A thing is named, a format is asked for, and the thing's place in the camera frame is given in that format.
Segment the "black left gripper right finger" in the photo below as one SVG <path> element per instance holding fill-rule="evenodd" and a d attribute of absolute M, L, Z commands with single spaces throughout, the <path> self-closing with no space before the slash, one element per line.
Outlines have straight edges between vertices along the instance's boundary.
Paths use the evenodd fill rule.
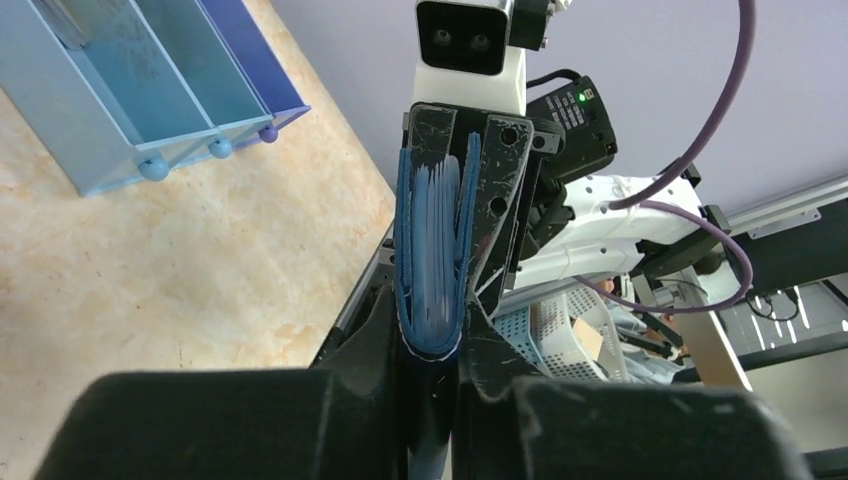
<path fill-rule="evenodd" d="M 787 425 L 735 388 L 543 376 L 467 311 L 453 427 L 457 479 L 807 479 Z"/>

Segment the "dark blue leather card holder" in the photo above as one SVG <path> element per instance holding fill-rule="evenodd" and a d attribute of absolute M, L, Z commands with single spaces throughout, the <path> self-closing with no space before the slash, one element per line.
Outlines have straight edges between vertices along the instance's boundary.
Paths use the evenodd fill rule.
<path fill-rule="evenodd" d="M 453 419 L 456 364 L 468 298 L 473 205 L 481 162 L 480 134 L 463 160 L 439 153 L 399 156 L 394 221 L 394 293 L 401 339 L 411 359 L 407 476 L 439 479 Z"/>

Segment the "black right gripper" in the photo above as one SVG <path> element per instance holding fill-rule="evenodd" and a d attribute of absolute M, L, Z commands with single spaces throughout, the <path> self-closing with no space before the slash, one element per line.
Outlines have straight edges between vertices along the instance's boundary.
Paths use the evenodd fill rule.
<path fill-rule="evenodd" d="M 527 113 L 550 120 L 565 131 L 558 152 L 540 167 L 520 258 L 539 253 L 576 213 L 566 204 L 567 185 L 608 166 L 618 143 L 606 106 L 594 82 L 577 72 L 551 72 L 527 82 L 529 88 L 561 79 L 565 85 L 531 101 Z M 448 159 L 459 109 L 433 103 L 415 103 L 401 150 L 401 171 L 435 168 Z M 497 312 L 503 294 L 506 265 L 516 228 L 513 204 L 527 167 L 534 133 L 530 120 L 491 114 L 482 134 L 480 171 L 476 189 L 469 288 L 471 300 L 484 317 Z"/>

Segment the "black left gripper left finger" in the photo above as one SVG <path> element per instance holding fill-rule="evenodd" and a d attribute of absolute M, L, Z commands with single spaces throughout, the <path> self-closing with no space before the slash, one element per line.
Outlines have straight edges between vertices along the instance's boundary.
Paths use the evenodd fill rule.
<path fill-rule="evenodd" d="M 395 297 L 307 369 L 127 372 L 75 400 L 39 479 L 397 479 Z"/>

